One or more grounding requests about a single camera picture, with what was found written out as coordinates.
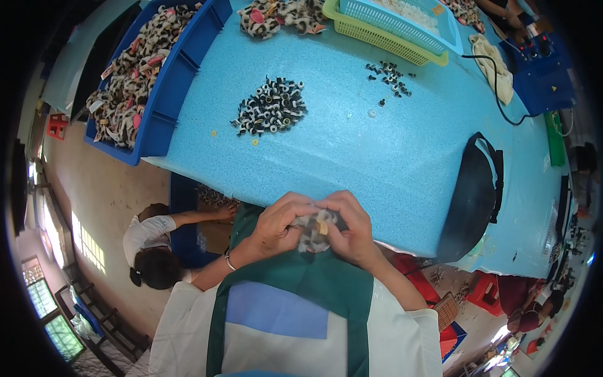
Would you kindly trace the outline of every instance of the silver bracelet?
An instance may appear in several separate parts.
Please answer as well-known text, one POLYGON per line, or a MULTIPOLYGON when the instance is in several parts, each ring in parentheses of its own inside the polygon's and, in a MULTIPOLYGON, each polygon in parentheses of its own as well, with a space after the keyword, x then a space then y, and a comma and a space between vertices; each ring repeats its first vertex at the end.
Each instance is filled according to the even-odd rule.
POLYGON ((232 267, 232 264, 230 263, 230 255, 229 254, 224 255, 224 259, 226 259, 226 264, 228 264, 228 267, 230 267, 231 270, 236 271, 236 268, 232 267))

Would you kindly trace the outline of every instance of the black cable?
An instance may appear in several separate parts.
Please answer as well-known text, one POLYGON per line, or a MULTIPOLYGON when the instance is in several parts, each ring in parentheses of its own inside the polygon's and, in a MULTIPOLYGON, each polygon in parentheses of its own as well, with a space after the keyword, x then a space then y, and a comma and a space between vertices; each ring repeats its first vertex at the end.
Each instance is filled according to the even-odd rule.
POLYGON ((464 57, 466 59, 484 58, 484 59, 489 59, 489 60, 492 61, 492 64, 494 64, 494 96, 495 96, 495 99, 496 99, 496 104, 498 105, 498 109, 500 110, 500 113, 502 114, 502 117, 505 118, 505 120, 507 122, 509 122, 512 125, 520 125, 525 118, 527 118, 527 117, 535 118, 536 116, 538 116, 538 115, 526 114, 526 115, 524 115, 521 118, 521 120, 519 121, 519 123, 515 123, 512 120, 510 120, 509 118, 507 118, 507 116, 505 115, 505 112, 502 111, 502 107, 500 106, 500 101, 498 99, 498 90, 497 90, 497 88, 498 88, 497 87, 497 84, 498 84, 498 80, 497 80, 497 78, 498 78, 498 73, 497 73, 498 69, 496 69, 496 62, 494 61, 494 59, 492 59, 491 57, 486 56, 486 55, 461 55, 461 57, 464 57))

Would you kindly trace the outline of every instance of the green plastic basket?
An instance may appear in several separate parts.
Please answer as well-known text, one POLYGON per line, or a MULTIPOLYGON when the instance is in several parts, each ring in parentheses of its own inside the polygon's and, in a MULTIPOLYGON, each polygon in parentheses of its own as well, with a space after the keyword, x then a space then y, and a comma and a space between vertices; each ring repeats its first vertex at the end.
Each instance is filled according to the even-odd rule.
POLYGON ((441 67, 448 64, 448 51, 440 55, 434 55, 407 40, 339 13, 336 10, 338 6, 339 0, 325 0, 323 5, 323 14, 335 22, 337 33, 380 47, 418 66, 423 66, 429 62, 434 62, 441 67))

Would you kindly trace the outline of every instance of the white fabric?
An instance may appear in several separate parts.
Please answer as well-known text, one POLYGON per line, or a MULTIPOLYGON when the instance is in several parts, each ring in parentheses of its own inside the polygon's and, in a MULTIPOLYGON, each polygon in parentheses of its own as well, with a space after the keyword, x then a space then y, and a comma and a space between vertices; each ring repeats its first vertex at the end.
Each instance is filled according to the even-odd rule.
MULTIPOLYGON (((207 339, 217 287, 201 292, 174 286, 159 321, 149 371, 152 376, 205 376, 207 339)), ((405 312, 374 280, 367 323, 371 376, 442 375, 438 315, 432 309, 405 312)), ((347 323, 329 313, 327 339, 286 337, 226 323, 223 372, 261 369, 300 376, 345 376, 347 323)))
MULTIPOLYGON (((498 92, 498 98, 505 105, 508 105, 513 98, 513 74, 507 69, 507 65, 502 60, 498 48, 491 45, 482 34, 470 35, 469 42, 473 45, 473 55, 486 55, 495 60, 497 68, 496 92, 498 92)), ((494 90, 494 64, 492 64, 492 61, 489 59, 477 58, 475 59, 475 62, 488 79, 488 83, 492 90, 494 90)))
POLYGON ((149 217, 143 222, 138 221, 138 216, 134 216, 124 234, 124 252, 128 265, 134 267, 134 257, 141 249, 167 246, 172 250, 167 233, 175 229, 176 223, 169 215, 149 217))

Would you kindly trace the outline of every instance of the black bag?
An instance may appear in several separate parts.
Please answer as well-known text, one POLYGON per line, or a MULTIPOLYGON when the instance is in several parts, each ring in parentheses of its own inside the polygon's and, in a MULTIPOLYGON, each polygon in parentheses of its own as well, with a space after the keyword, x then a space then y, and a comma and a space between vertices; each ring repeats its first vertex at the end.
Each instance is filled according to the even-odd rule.
POLYGON ((461 168, 444 229, 438 242, 434 262, 450 263, 471 251, 484 235, 488 223, 496 224, 503 187, 502 150, 494 150, 481 132, 473 135, 463 151, 461 168), (475 142, 482 139, 496 171, 496 187, 492 185, 492 169, 488 158, 475 142))

